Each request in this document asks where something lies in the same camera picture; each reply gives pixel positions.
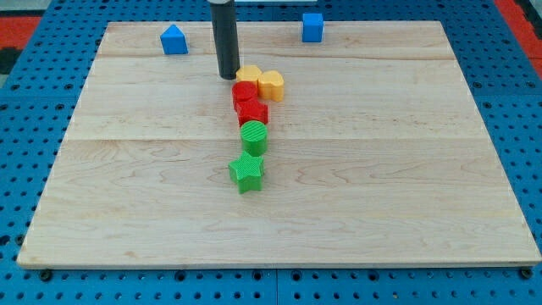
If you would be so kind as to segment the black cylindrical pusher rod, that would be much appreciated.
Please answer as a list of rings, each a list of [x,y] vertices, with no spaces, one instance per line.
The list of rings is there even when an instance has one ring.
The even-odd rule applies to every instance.
[[[235,1],[210,0],[210,10],[218,72],[223,79],[233,80],[240,68]]]

